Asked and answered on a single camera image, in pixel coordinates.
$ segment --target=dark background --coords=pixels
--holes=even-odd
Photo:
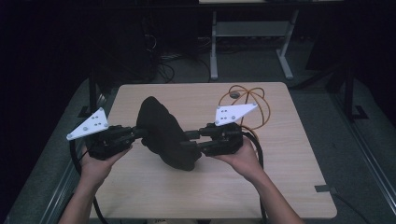
[[[79,13],[79,7],[74,1],[0,3],[0,221],[73,93],[92,69],[104,91],[122,83],[149,82],[155,72],[155,55],[145,50],[140,16],[128,12],[87,15]],[[396,124],[393,11],[391,1],[348,1],[330,11],[307,8],[301,11],[293,36],[318,38],[307,65],[310,69],[326,69],[347,55],[356,77],[370,88],[378,105]],[[157,28],[150,31],[164,46],[177,46],[193,56],[197,53],[196,36],[208,35],[210,30],[202,27],[210,27],[211,20],[208,12],[189,15],[182,21],[177,14],[157,13],[155,24],[151,24]],[[180,33],[175,32],[177,27],[182,28]],[[142,48],[125,52],[125,46]],[[117,60],[109,58],[109,53],[117,55]]]

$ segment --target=black fabric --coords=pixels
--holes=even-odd
[[[156,98],[150,96],[141,105],[136,127],[148,130],[142,144],[160,155],[163,161],[180,170],[191,171],[201,158],[199,150],[186,150],[180,142],[190,141],[173,115]]]

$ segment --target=gray carpet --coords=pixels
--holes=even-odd
[[[249,48],[234,54],[218,56],[218,82],[246,81],[281,81],[293,86],[312,77],[316,72],[304,70],[306,60],[312,48],[310,42],[292,42],[287,54],[294,80],[283,77],[277,61],[275,49],[279,41],[252,40]],[[204,53],[200,59],[208,64],[209,55]],[[200,61],[180,59],[166,63],[175,69],[176,83],[207,82],[209,74],[206,66]],[[368,166],[363,159],[358,144],[350,133],[343,115],[337,109],[333,97],[324,90],[327,78],[303,91],[291,91],[292,99],[300,115],[308,139],[318,159],[318,164],[330,187],[337,188],[348,202],[361,211],[371,223],[396,223],[396,216],[389,205]],[[153,83],[163,83],[161,76]],[[104,105],[110,108],[117,89],[107,96]],[[71,189],[59,192],[65,170],[70,166],[70,156],[65,135],[76,123],[79,110],[88,105],[88,84],[84,82],[71,99],[64,115],[53,132],[40,160],[26,182],[18,200],[15,202],[8,223],[53,223],[61,213]],[[355,103],[362,105],[370,119],[358,120],[365,140],[374,149],[379,163],[395,184],[395,129],[387,121],[381,110],[374,103],[370,92],[357,82]],[[70,175],[69,184],[73,187],[78,179]],[[340,200],[334,198],[338,214],[330,220],[307,220],[307,223],[363,223],[363,220]],[[123,220],[122,223],[142,223],[143,220]]]

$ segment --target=white triangular bracket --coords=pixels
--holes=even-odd
[[[100,107],[94,114],[90,115],[82,124],[80,124],[73,132],[66,136],[67,140],[74,140],[93,133],[99,133],[108,129],[105,110]]]
[[[247,105],[224,105],[218,106],[216,110],[216,126],[236,122],[238,119],[244,117],[248,112],[257,107],[257,104]]]

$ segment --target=forearm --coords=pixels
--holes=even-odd
[[[59,223],[88,223],[97,187],[86,185],[80,180]]]
[[[262,205],[271,223],[304,223],[265,172],[249,180],[262,198]]]

